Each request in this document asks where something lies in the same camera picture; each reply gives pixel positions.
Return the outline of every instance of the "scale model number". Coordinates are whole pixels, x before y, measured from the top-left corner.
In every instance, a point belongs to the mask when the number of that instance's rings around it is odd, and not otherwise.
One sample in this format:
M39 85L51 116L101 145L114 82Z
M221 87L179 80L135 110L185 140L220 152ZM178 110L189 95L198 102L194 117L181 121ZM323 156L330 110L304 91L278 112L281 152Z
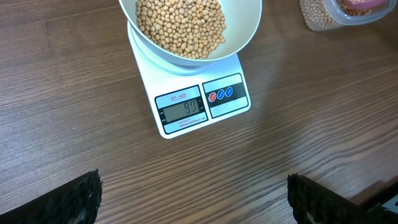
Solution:
M178 95L178 96L172 96L172 97L171 97L171 100L172 100L172 101L175 101L175 100L183 99L183 98L186 98L186 97L187 97L187 94L186 94L186 93L183 93L183 94L180 94L180 95Z

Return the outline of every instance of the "digital kitchen scale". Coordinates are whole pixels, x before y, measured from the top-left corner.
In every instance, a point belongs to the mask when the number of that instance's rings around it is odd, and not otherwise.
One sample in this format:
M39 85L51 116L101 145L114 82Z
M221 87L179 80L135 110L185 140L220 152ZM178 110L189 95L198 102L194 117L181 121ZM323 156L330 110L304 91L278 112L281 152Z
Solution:
M238 55L210 65L172 64L127 30L160 135L175 138L246 112L251 106Z

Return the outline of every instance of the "white bowl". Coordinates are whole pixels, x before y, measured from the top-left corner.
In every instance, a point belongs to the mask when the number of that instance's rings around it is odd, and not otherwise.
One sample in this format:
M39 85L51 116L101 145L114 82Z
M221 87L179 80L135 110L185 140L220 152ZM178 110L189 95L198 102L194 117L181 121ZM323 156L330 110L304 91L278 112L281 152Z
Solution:
M218 0L225 15L226 29L222 34L225 43L212 51L207 59L190 59L164 50L139 30L136 16L137 0L119 0L119 2L133 29L139 34L138 37L151 51L169 62L185 66L212 63L239 52L256 33L262 11L262 0Z

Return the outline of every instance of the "wooden table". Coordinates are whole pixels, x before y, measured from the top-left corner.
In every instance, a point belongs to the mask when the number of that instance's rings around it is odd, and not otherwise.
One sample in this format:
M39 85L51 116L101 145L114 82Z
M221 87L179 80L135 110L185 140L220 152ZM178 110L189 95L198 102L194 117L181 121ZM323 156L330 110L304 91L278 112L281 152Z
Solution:
M251 110L165 140L117 1L1 1L0 213L97 168L97 223L295 223L288 174L356 203L391 184L397 10L314 33L264 1L239 57Z

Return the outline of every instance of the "digital reading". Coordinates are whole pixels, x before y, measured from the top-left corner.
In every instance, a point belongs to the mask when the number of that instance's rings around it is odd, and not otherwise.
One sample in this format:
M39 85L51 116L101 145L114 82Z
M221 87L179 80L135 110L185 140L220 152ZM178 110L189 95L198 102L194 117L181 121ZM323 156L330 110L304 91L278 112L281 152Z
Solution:
M179 103L163 110L168 123L200 112L197 99Z

